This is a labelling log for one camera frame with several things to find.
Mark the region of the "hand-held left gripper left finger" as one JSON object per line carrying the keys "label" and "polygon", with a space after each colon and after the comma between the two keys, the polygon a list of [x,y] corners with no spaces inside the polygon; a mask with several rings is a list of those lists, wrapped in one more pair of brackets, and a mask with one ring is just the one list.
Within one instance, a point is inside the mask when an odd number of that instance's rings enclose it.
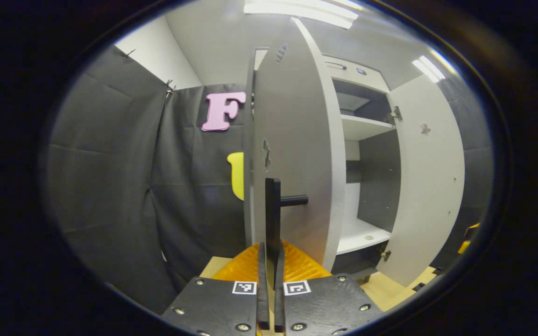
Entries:
{"label": "hand-held left gripper left finger", "polygon": [[269,329],[265,246],[256,243],[212,277],[194,277],[162,314],[188,336],[258,336]]}

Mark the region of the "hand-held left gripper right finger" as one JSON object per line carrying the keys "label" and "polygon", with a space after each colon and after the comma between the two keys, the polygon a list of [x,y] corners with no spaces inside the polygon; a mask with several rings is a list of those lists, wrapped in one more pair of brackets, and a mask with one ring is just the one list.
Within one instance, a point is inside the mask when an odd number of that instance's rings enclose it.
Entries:
{"label": "hand-held left gripper right finger", "polygon": [[348,336],[384,314],[352,275],[327,272],[291,243],[276,270],[275,328],[286,336]]}

